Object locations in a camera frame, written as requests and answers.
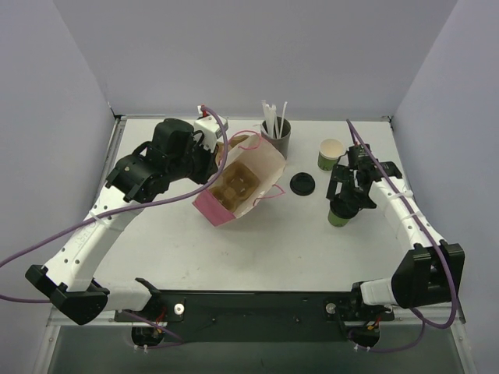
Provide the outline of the brown cardboard cup carrier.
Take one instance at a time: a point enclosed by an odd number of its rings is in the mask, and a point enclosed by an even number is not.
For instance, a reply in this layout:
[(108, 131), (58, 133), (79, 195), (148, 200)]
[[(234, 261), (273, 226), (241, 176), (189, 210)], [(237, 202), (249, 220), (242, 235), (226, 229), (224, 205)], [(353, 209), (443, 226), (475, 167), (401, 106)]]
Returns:
[(244, 163), (235, 161), (223, 170), (209, 192), (226, 210), (235, 212), (259, 184), (260, 179)]
[(217, 142), (217, 149), (215, 152), (215, 162), (217, 165), (221, 164), (224, 152), (225, 152), (225, 145), (222, 142)]

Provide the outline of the brown paper takeout bag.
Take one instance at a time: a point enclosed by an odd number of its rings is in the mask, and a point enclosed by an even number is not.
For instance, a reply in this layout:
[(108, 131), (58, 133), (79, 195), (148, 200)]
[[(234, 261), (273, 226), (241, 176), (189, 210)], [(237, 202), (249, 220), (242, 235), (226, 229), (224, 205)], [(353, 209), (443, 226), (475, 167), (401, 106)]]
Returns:
[(193, 206), (215, 227), (249, 213), (258, 203), (285, 193), (278, 185), (286, 159), (253, 130), (229, 139), (221, 175), (193, 201)]

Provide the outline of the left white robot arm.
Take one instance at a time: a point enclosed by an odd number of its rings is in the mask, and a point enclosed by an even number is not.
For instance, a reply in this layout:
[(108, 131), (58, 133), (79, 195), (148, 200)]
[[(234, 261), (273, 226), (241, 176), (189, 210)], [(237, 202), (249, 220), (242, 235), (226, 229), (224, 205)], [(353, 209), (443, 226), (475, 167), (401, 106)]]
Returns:
[(209, 115), (193, 124), (175, 118), (158, 123), (150, 141), (117, 161), (87, 215), (90, 223), (76, 230), (45, 264), (31, 266), (27, 280), (79, 325), (108, 310), (130, 310), (146, 321), (155, 318), (160, 292), (148, 281), (116, 284), (97, 281), (94, 274), (144, 204), (180, 179), (208, 182), (218, 170), (218, 139), (227, 128), (226, 122), (218, 124)]

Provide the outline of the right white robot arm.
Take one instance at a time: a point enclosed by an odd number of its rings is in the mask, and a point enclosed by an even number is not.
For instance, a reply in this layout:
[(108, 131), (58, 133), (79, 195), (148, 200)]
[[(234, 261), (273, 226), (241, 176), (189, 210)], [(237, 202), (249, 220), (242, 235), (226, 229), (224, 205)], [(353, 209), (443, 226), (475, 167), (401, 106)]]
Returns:
[(363, 304), (410, 309), (450, 302), (462, 278), (462, 247), (433, 229), (397, 165), (373, 160), (369, 150), (368, 145), (349, 147), (348, 163), (333, 167), (327, 190), (332, 226), (344, 227), (361, 210), (379, 210), (402, 247), (391, 277), (357, 284)]

